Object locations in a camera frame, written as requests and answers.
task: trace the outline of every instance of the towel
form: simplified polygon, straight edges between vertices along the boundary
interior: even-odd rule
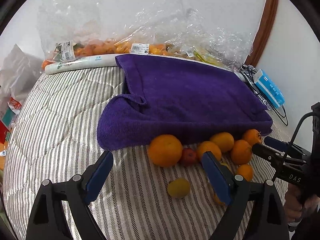
[[[146,145],[161,134],[192,144],[222,131],[271,132],[266,106],[233,72],[150,55],[120,55],[116,63],[129,93],[112,98],[99,119],[97,139],[105,150]]]

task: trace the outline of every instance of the blue tissue pack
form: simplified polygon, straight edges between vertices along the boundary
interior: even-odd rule
[[[279,108],[284,104],[284,96],[280,89],[263,70],[260,69],[253,75],[253,81],[275,108]]]

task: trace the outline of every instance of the white wall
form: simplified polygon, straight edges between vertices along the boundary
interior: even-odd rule
[[[104,0],[105,29],[122,29],[131,24],[137,12],[163,0]],[[232,32],[256,33],[265,0],[188,0],[198,9],[212,28],[223,27]],[[28,0],[13,17],[0,37],[0,66],[17,43],[24,52],[43,57],[36,29],[41,0]]]
[[[285,98],[292,135],[300,118],[320,101],[320,43],[289,0],[279,0],[275,23],[258,67],[265,70]],[[305,120],[296,143],[312,147],[312,118]]]

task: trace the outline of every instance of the red apple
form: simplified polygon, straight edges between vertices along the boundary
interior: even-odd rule
[[[198,162],[197,153],[190,148],[185,148],[182,151],[182,156],[180,158],[180,163],[183,166],[194,165]]]

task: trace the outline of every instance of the bed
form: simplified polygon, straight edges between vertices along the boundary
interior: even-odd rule
[[[4,170],[4,203],[19,239],[25,239],[28,218],[40,184],[67,181],[96,162],[99,117],[111,98],[122,92],[118,67],[43,74],[33,87],[12,131]],[[286,127],[273,118],[271,136],[288,141]],[[89,206],[106,239],[208,239],[225,211],[200,165],[162,169],[150,163],[147,146],[113,151],[114,165],[98,198]],[[223,160],[235,166],[227,156]],[[274,169],[254,156],[255,182],[271,178]],[[178,177],[191,184],[184,199],[172,199],[167,184]],[[282,202],[287,183],[276,180]],[[236,239],[242,239],[252,202],[248,202]],[[74,239],[80,239],[67,202],[63,202]]]

